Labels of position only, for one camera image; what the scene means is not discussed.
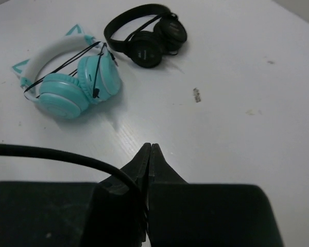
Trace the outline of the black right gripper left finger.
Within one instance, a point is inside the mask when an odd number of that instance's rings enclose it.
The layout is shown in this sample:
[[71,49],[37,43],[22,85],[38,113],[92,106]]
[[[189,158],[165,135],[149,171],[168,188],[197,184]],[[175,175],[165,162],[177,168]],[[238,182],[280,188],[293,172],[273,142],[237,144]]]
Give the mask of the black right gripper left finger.
[[0,156],[61,161],[105,172],[90,182],[0,182],[0,246],[141,246],[151,145],[122,168],[70,152],[0,144]]

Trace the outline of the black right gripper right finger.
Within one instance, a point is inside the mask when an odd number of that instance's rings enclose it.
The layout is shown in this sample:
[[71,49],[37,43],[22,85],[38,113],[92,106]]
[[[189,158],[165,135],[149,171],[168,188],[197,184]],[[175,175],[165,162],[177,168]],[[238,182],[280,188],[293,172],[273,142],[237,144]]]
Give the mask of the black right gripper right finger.
[[158,144],[149,157],[152,246],[283,246],[270,202],[249,184],[190,184]]

